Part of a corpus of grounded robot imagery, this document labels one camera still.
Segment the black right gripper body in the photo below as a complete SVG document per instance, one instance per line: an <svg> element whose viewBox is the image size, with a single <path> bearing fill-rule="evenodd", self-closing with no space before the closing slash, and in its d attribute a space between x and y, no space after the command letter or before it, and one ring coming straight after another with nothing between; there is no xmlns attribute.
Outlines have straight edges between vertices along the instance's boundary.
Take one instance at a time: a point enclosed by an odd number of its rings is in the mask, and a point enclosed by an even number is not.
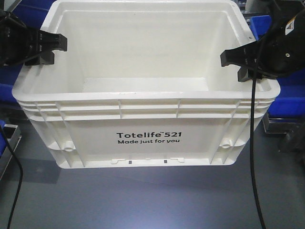
<svg viewBox="0 0 305 229"><path fill-rule="evenodd" d="M305 67L305 4L302 0L258 0L258 12L271 17L261 54L263 69L286 76Z"/></svg>

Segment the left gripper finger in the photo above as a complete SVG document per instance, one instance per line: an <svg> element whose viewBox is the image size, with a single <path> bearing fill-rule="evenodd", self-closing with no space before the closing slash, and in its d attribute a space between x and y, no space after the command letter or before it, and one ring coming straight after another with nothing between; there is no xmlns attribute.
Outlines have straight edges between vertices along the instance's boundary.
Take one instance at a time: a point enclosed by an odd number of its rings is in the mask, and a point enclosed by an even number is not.
<svg viewBox="0 0 305 229"><path fill-rule="evenodd" d="M28 60L25 62L26 66L35 66L35 65L52 65L54 64L54 60L55 60L55 54L50 51L50 52L43 52L40 55L38 55L37 57Z"/></svg>
<svg viewBox="0 0 305 229"><path fill-rule="evenodd" d="M66 52L68 40L62 34L39 31L39 49L41 52L59 50Z"/></svg>

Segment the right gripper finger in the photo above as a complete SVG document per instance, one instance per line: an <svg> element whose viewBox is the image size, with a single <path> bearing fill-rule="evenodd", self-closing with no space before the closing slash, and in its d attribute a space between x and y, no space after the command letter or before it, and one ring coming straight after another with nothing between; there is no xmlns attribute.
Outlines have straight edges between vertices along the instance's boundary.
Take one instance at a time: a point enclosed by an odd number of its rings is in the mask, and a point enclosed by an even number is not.
<svg viewBox="0 0 305 229"><path fill-rule="evenodd" d="M241 67L237 72L238 82L246 82L253 80L254 78L261 80L262 74L257 69L248 69L246 67Z"/></svg>
<svg viewBox="0 0 305 229"><path fill-rule="evenodd" d="M224 50L221 55L221 66L237 65L240 67L254 67L258 53L258 41L234 49Z"/></svg>

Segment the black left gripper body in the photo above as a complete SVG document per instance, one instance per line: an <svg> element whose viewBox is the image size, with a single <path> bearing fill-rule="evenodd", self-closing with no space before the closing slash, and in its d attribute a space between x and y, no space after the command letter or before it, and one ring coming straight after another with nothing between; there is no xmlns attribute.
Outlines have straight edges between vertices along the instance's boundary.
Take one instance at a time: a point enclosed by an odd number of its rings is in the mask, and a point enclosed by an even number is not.
<svg viewBox="0 0 305 229"><path fill-rule="evenodd" d="M12 12L0 10L0 65L31 62L39 55L39 29L27 26Z"/></svg>

